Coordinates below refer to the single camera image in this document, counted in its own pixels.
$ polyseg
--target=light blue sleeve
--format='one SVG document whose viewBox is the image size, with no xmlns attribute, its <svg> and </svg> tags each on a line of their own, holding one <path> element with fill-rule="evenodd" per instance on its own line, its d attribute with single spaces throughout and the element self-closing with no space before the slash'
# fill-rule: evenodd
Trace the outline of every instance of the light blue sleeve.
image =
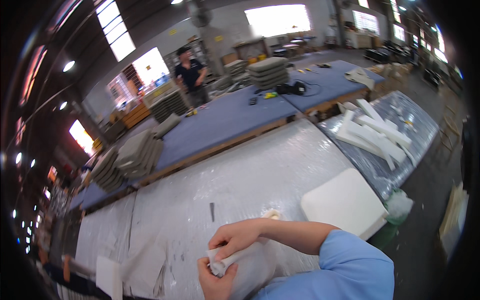
<svg viewBox="0 0 480 300">
<path fill-rule="evenodd" d="M 383 252 L 343 230 L 332 230 L 320 248 L 320 270 L 274 278 L 254 300 L 393 298 L 394 265 Z"/>
</svg>

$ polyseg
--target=wall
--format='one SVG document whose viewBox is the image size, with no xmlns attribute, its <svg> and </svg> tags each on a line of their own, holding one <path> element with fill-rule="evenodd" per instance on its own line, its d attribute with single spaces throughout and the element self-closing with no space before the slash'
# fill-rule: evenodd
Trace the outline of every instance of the wall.
<svg viewBox="0 0 480 300">
<path fill-rule="evenodd" d="M 223 56 L 225 54 L 234 52 L 234 49 L 231 47 L 233 44 L 252 38 L 249 23 L 244 13 L 245 10 L 270 5 L 299 3 L 306 5 L 312 30 L 317 36 L 317 43 L 322 44 L 325 31 L 328 27 L 330 14 L 333 13 L 333 5 L 331 0 L 247 0 L 212 9 L 213 19 L 210 23 L 212 30 L 211 36 L 223 36 L 224 38 L 222 41 L 217 42 L 216 44 L 215 50 L 217 55 Z M 151 18 L 149 19 L 149 26 L 151 30 L 158 30 L 158 27 L 155 27 L 155 25 L 152 24 Z M 177 32 L 173 35 L 170 35 L 169 32 L 172 29 L 176 29 Z M 135 36 L 137 34 L 141 34 L 141 32 L 138 30 L 129 29 L 129 32 L 132 35 L 132 40 L 134 42 L 142 40 Z M 101 78 L 95 84 L 95 86 L 88 93 L 84 93 L 86 94 L 86 97 L 82 105 L 85 110 L 97 121 L 99 121 L 98 119 L 108 116 L 108 114 L 110 114 L 110 112 L 114 109 L 114 102 L 112 99 L 110 99 L 110 93 L 106 88 L 106 85 L 115 76 L 117 76 L 132 61 L 142 56 L 153 47 L 158 47 L 160 54 L 165 55 L 175 51 L 182 45 L 185 45 L 186 40 L 193 35 L 199 36 L 198 29 L 192 25 L 189 19 L 186 19 L 161 31 L 159 34 L 141 45 L 135 44 L 137 47 L 135 51 L 117 63 L 103 78 Z M 273 42 L 268 41 L 267 43 L 275 44 L 276 38 L 273 40 Z"/>
<path fill-rule="evenodd" d="M 348 9 L 342 9 L 343 20 L 345 22 L 353 22 L 355 24 L 355 19 L 353 18 L 353 11 L 364 12 L 377 17 L 378 27 L 380 29 L 380 39 L 388 39 L 387 17 L 384 14 L 357 4 L 352 4 Z"/>
</svg>

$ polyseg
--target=man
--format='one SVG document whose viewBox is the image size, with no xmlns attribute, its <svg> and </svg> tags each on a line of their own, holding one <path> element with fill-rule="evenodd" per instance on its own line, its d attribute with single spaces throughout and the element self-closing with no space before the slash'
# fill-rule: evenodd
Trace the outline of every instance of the man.
<svg viewBox="0 0 480 300">
<path fill-rule="evenodd" d="M 274 278 L 253 300 L 393 298 L 393 262 L 377 248 L 333 225 L 249 219 L 221 226 L 208 248 L 227 243 L 215 256 L 220 261 L 249 247 L 258 237 L 276 240 L 305 254 L 320 255 L 320 270 Z M 208 257 L 197 261 L 205 300 L 227 300 L 238 265 L 232 264 L 222 278 L 217 278 L 208 263 Z"/>
<path fill-rule="evenodd" d="M 179 86 L 187 88 L 191 105 L 199 107 L 209 102 L 207 90 L 203 87 L 207 68 L 198 60 L 190 59 L 190 50 L 181 47 L 177 50 L 180 64 L 175 67 L 175 79 Z"/>
<path fill-rule="evenodd" d="M 111 300 L 108 294 L 97 288 L 95 282 L 70 272 L 70 261 L 72 258 L 69 255 L 65 255 L 62 269 L 48 261 L 48 253 L 41 247 L 32 245 L 30 253 L 34 256 L 34 259 L 40 260 L 48 276 L 61 286 L 82 295 L 95 296 L 102 300 Z"/>
</svg>

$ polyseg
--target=screwdriver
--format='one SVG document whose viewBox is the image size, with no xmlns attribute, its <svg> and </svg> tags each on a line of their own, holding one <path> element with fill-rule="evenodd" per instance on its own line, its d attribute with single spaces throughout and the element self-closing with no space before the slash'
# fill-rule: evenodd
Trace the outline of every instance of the screwdriver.
<svg viewBox="0 0 480 300">
<path fill-rule="evenodd" d="M 314 71 L 314 70 L 312 70 L 312 69 L 309 69 L 309 68 L 305 68 L 305 70 L 307 70 L 307 71 L 310 71 L 310 72 L 313 72 L 313 73 L 317 73 L 317 74 L 319 74 L 317 71 Z"/>
</svg>

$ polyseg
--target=floor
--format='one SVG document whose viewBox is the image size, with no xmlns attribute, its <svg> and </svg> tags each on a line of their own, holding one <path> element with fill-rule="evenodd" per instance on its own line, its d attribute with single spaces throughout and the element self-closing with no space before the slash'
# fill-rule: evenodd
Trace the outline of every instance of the floor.
<svg viewBox="0 0 480 300">
<path fill-rule="evenodd" d="M 344 60 L 361 67 L 374 63 L 363 57 L 363 50 L 326 50 L 309 53 L 300 60 L 293 61 L 296 68 L 302 69 L 313 63 Z M 408 90 L 402 91 L 422 107 L 438 123 L 443 115 L 443 101 L 434 88 L 421 79 L 420 72 L 414 70 L 408 83 Z M 460 105 L 455 120 L 461 129 L 461 120 L 465 115 Z M 125 143 L 128 137 L 151 127 L 153 119 L 146 119 L 120 139 Z M 436 137 L 425 158 L 401 187 L 415 202 L 410 215 L 398 230 L 397 235 L 384 249 L 395 263 L 394 299 L 426 299 L 439 282 L 445 267 L 445 258 L 438 242 L 438 227 L 443 219 L 448 196 L 453 184 L 461 182 L 460 146 L 457 145 L 450 155 L 443 147 L 438 147 L 440 138 Z M 63 236 L 63 247 L 55 246 L 57 251 L 74 254 L 78 224 L 69 222 L 66 228 L 58 228 Z"/>
</svg>

